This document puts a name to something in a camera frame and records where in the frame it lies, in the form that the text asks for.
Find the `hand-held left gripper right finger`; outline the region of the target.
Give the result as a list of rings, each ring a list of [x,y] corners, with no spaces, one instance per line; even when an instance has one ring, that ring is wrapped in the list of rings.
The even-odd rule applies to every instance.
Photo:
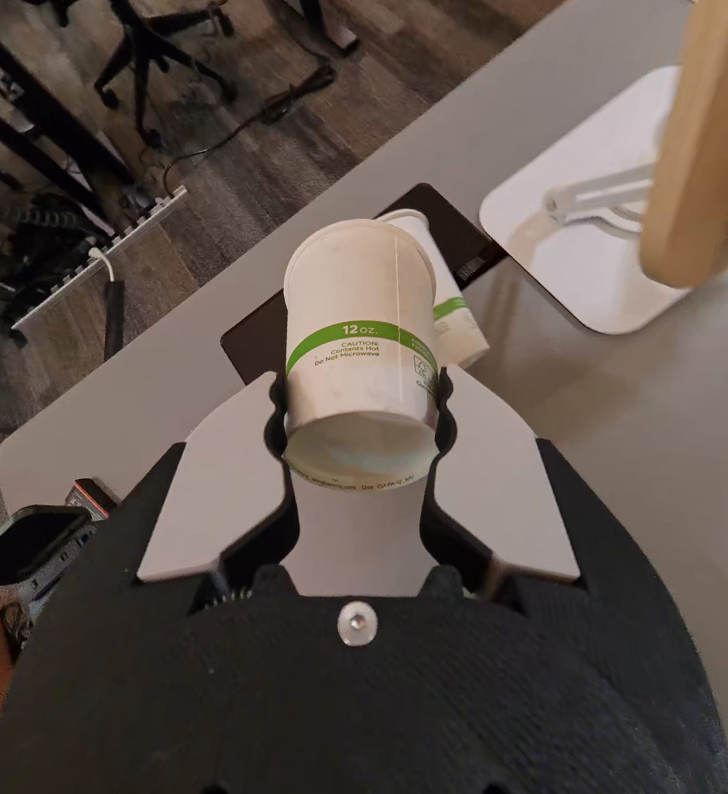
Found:
[[[507,402],[463,369],[443,369],[438,454],[427,475],[421,541],[481,600],[509,576],[580,578],[537,436]]]

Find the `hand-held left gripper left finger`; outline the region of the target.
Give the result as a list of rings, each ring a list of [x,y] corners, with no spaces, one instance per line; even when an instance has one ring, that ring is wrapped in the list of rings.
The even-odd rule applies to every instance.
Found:
[[[138,568],[143,582],[208,574],[227,591],[253,583],[299,539],[283,458],[284,379],[266,372],[190,433]]]

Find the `white paper cup green band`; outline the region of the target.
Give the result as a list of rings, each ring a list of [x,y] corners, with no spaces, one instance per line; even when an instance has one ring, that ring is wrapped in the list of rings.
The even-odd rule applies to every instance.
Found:
[[[368,494],[425,477],[438,453],[442,366],[421,245],[380,220],[329,225],[292,255],[283,294],[292,471]]]
[[[427,216],[418,210],[400,208],[381,214],[379,220],[409,233],[427,253],[436,279],[433,315],[438,363],[468,369],[489,351],[489,344],[430,231]]]

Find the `wooden top desk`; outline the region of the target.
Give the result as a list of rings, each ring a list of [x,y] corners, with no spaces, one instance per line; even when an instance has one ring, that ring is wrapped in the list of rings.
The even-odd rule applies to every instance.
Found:
[[[71,157],[85,178],[111,177],[121,187],[131,187],[134,177],[126,164],[52,95],[0,42],[0,70],[21,89],[21,112],[43,135]],[[81,184],[25,134],[0,116],[0,143],[59,187],[72,200],[110,222],[102,195]]]

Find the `black desktop device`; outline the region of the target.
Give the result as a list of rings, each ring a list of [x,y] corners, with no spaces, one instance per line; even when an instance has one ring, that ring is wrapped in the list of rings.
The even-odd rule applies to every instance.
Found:
[[[115,499],[95,480],[74,481],[65,501],[66,507],[88,511],[88,521],[79,526],[46,558],[33,574],[12,585],[0,610],[2,627],[12,660],[16,660],[31,636],[34,623],[53,596],[68,567],[81,555],[92,540],[101,521],[117,506]]]

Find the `wooden document stand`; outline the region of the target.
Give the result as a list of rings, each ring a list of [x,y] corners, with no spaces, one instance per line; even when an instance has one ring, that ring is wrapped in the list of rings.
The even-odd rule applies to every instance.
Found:
[[[636,332],[728,268],[728,2],[484,198],[484,230],[589,330]]]

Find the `black office chair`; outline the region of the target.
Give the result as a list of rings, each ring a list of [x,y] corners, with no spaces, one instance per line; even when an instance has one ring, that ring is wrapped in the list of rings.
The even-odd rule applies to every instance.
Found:
[[[93,83],[93,87],[108,109],[117,110],[119,97],[111,89],[111,82],[124,69],[128,67],[132,69],[134,124],[148,148],[157,150],[162,147],[160,133],[145,127],[151,64],[155,64],[161,73],[169,71],[171,62],[188,67],[199,76],[215,81],[222,97],[228,102],[234,102],[239,96],[239,89],[233,80],[224,78],[209,65],[187,54],[171,42],[172,36],[204,22],[211,23],[222,36],[231,37],[234,34],[234,26],[223,10],[226,3],[210,1],[200,10],[143,17],[130,1],[108,2],[112,15],[122,27],[122,39]]]

